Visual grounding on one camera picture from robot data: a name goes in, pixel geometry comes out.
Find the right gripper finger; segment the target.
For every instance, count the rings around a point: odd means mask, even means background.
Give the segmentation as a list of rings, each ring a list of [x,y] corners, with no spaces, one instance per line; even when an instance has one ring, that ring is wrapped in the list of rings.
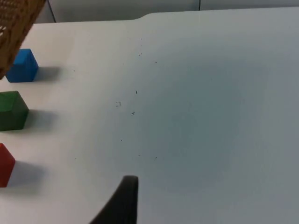
[[[138,206],[138,177],[122,178],[109,201],[91,221],[92,224],[136,224]]]

